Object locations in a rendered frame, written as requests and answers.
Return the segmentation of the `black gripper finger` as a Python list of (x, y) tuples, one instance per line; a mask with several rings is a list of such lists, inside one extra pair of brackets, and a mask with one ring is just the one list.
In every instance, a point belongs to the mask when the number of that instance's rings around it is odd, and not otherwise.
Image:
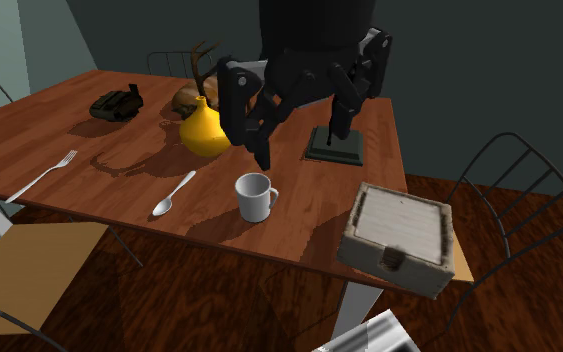
[(364, 101), (380, 94), (391, 46), (392, 36), (387, 31), (370, 28), (357, 45), (358, 56), (350, 69), (338, 63), (329, 66), (328, 78), (334, 88), (334, 99), (328, 141), (333, 135), (345, 140)]
[(292, 111), (331, 95), (322, 55), (282, 55), (276, 59), (218, 61), (221, 127), (234, 146), (243, 145), (261, 170), (270, 168), (269, 137)]

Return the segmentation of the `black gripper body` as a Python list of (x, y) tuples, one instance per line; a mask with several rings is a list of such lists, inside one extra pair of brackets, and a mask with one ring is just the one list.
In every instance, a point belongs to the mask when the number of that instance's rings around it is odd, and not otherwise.
[(262, 49), (272, 62), (285, 50), (328, 52), (364, 39), (376, 0), (258, 0)]

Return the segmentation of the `yellow round vase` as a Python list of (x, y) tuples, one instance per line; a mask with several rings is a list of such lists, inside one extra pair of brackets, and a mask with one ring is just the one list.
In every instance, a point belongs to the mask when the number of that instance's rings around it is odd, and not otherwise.
[(196, 97), (196, 109), (182, 122), (179, 135), (181, 142), (201, 157), (216, 157), (231, 145), (221, 128), (219, 113), (208, 106), (204, 96)]

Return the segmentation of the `dark green square base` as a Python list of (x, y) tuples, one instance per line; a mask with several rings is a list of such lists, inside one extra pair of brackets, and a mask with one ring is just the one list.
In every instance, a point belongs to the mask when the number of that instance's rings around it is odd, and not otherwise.
[(351, 130), (345, 140), (332, 135), (331, 144), (327, 143), (328, 136), (329, 129), (326, 126), (314, 127), (305, 157), (333, 163), (363, 165), (363, 135), (358, 130)]

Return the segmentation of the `brown skull with antlers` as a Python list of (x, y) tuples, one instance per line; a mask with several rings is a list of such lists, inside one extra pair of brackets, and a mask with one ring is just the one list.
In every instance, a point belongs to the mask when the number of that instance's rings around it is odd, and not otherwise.
[(216, 76), (217, 66), (213, 65), (210, 69), (201, 73), (198, 64), (199, 60), (205, 56), (211, 58), (210, 52), (217, 48), (220, 43), (217, 42), (208, 49), (200, 51), (204, 41), (197, 44), (190, 51), (191, 71), (193, 80), (189, 81), (181, 87), (173, 96), (171, 101), (172, 110), (181, 115), (186, 120), (197, 108), (197, 97), (202, 96), (206, 99), (207, 105), (215, 111), (218, 111), (218, 80)]

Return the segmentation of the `white mug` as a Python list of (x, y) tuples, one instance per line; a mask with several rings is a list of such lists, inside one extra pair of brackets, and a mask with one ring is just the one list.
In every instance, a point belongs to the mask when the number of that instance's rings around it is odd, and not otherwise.
[(266, 220), (278, 199), (279, 192), (271, 180), (261, 173), (247, 173), (235, 182), (241, 217), (250, 223)]

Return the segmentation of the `brown wooden table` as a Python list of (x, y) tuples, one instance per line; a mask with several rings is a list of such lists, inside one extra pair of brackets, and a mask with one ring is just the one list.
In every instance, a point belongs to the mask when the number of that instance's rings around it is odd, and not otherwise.
[[(144, 102), (134, 118), (90, 115), (102, 95), (128, 91), (129, 84)], [(270, 140), (268, 175), (279, 198), (264, 222), (250, 224), (239, 215), (234, 184), (257, 164), (241, 147), (205, 159), (180, 143), (170, 101), (182, 85), (175, 77), (93, 70), (0, 107), (0, 199), (77, 150), (18, 202), (382, 287), (382, 280), (335, 255), (362, 182), (407, 188), (391, 101), (367, 101), (354, 120), (364, 137), (359, 167), (304, 157), (311, 130), (328, 121), (329, 101), (295, 110)], [(196, 175), (174, 194), (171, 209), (153, 216), (192, 170)]]

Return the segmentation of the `silver spoon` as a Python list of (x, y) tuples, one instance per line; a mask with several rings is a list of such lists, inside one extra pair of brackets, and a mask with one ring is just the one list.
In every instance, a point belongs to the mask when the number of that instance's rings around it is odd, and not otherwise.
[(155, 217), (159, 217), (165, 213), (167, 213), (172, 207), (172, 197), (175, 193), (177, 193), (184, 185), (186, 185), (194, 176), (196, 175), (196, 171), (190, 171), (175, 187), (175, 189), (169, 193), (165, 198), (163, 198), (157, 205), (154, 207), (152, 211), (152, 215)]

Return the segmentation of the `weathered grey wooden box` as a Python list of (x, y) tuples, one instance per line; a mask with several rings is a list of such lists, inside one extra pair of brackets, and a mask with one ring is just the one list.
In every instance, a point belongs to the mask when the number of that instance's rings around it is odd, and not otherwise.
[(434, 299), (455, 276), (451, 206), (363, 182), (336, 259)]

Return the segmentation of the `silver fork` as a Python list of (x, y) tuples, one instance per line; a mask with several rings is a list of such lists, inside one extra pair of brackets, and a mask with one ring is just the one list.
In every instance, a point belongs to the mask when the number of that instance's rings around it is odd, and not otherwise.
[(67, 155), (60, 160), (56, 165), (48, 168), (47, 170), (45, 170), (43, 173), (41, 173), (38, 177), (36, 177), (34, 180), (32, 180), (31, 182), (29, 182), (28, 184), (26, 184), (23, 188), (21, 188), (20, 190), (18, 190), (17, 192), (15, 192), (13, 195), (11, 195), (9, 198), (7, 198), (5, 200), (6, 204), (10, 204), (13, 201), (15, 201), (18, 197), (20, 197), (23, 193), (25, 193), (27, 190), (29, 190), (31, 187), (33, 187), (37, 182), (39, 182), (43, 177), (45, 177), (47, 174), (49, 174), (52, 171), (55, 171), (57, 169), (63, 168), (65, 166), (67, 166), (76, 156), (76, 154), (78, 153), (77, 150), (70, 150)]

